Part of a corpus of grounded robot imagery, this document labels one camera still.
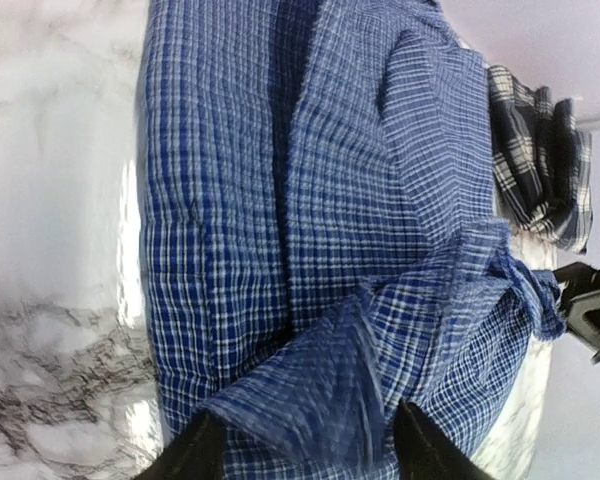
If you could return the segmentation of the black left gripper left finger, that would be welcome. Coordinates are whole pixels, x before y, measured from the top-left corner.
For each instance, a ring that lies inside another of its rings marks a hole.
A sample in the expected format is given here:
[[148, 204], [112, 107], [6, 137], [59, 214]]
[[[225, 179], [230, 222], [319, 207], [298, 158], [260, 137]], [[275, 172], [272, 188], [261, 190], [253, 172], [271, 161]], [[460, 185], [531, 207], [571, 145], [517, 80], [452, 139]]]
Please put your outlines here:
[[225, 447], [225, 425], [211, 413], [199, 412], [137, 480], [222, 479]]

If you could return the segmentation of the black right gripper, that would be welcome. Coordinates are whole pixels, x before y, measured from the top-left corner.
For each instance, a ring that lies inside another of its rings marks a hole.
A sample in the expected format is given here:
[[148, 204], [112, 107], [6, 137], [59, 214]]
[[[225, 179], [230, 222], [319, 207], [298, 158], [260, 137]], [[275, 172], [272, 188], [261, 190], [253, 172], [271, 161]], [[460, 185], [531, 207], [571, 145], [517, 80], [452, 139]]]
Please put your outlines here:
[[575, 262], [554, 271], [563, 287], [559, 311], [567, 331], [594, 350], [593, 364], [600, 363], [600, 270]]

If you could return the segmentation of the blue checked shirt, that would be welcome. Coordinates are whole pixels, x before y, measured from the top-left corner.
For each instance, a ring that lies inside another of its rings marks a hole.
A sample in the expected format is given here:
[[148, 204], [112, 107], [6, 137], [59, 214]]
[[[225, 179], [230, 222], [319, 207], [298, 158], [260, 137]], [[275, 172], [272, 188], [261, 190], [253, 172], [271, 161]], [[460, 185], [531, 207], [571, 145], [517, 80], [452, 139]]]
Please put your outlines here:
[[401, 479], [404, 401], [471, 460], [565, 325], [494, 214], [486, 72], [440, 5], [154, 1], [143, 63], [170, 443], [209, 412], [222, 479]]

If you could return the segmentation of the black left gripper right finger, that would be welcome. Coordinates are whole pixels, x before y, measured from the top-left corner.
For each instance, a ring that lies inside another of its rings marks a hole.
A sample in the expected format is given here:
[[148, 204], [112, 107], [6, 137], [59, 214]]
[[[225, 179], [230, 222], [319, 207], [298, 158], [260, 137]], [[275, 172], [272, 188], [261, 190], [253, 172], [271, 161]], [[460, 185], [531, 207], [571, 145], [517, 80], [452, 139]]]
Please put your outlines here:
[[490, 480], [412, 402], [400, 402], [393, 438], [402, 480]]

